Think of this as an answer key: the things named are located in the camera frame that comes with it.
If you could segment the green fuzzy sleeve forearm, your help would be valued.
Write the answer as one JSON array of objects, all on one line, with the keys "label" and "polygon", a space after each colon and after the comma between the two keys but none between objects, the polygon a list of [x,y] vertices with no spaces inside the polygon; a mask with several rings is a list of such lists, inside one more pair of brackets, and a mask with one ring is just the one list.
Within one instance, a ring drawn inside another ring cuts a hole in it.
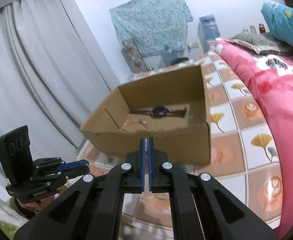
[{"label": "green fuzzy sleeve forearm", "polygon": [[32,208],[22,207],[16,197],[10,198],[9,205],[14,211],[26,219],[32,219],[36,215],[36,212]]}]

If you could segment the person's left hand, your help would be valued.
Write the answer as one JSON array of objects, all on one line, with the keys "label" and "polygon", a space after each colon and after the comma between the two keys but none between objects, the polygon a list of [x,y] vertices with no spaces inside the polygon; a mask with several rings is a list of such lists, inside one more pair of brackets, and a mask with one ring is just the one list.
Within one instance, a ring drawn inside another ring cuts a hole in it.
[{"label": "person's left hand", "polygon": [[33,211],[33,212],[42,210],[42,206],[43,206],[42,205],[43,202],[40,200],[36,202],[30,202],[30,203],[24,204],[17,199],[17,202],[19,206],[21,206],[22,208]]}]

